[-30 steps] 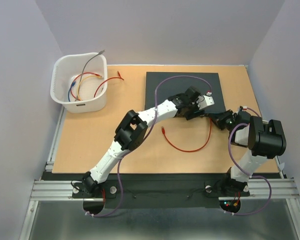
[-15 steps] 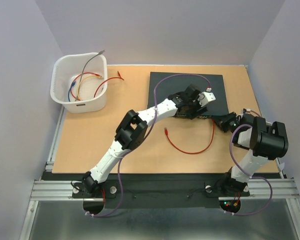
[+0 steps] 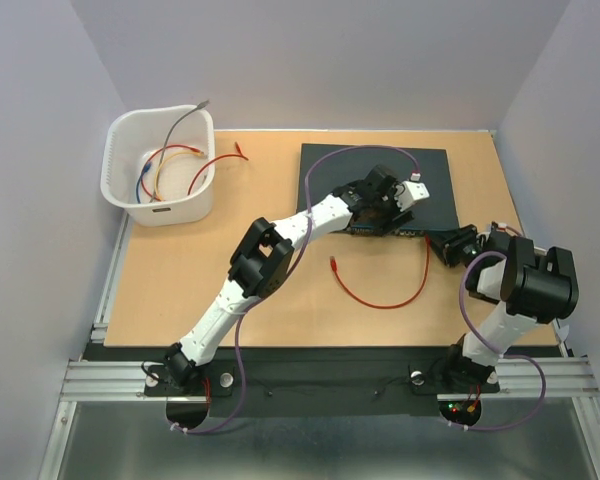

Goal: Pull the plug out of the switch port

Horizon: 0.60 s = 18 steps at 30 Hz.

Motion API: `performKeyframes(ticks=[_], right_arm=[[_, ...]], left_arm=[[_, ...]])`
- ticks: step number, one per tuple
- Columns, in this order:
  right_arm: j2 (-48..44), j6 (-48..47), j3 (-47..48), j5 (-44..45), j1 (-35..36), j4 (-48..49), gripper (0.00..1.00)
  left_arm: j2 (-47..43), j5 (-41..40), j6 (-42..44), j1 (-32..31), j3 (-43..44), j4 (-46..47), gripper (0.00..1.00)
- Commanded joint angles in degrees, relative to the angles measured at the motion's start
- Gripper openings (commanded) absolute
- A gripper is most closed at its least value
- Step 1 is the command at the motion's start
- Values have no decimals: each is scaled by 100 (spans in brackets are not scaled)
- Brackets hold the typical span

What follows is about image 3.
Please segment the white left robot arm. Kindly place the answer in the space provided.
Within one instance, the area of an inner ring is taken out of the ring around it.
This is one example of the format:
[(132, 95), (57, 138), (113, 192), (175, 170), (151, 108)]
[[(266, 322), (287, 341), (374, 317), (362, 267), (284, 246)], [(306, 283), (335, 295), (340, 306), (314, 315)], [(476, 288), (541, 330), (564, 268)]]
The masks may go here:
[(369, 221), (377, 234), (392, 233), (411, 221), (411, 209), (428, 197), (419, 171), (400, 181), (377, 165), (364, 179), (334, 189), (291, 217), (256, 219), (232, 254), (218, 295), (195, 326), (166, 349), (168, 382), (179, 393), (195, 392), (202, 384), (201, 367), (212, 361), (221, 340), (250, 307), (284, 284), (291, 262), (301, 258), (310, 242), (360, 219)]

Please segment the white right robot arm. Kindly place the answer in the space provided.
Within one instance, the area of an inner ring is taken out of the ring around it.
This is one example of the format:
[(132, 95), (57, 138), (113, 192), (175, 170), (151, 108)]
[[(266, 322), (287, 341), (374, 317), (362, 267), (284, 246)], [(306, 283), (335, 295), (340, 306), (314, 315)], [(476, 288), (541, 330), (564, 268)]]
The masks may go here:
[(449, 391), (491, 382), (499, 360), (522, 336), (575, 310), (579, 286), (567, 249), (537, 249), (496, 223), (486, 233), (474, 225), (433, 232), (429, 244), (446, 266), (465, 267), (458, 299), (468, 332), (433, 366), (435, 381)]

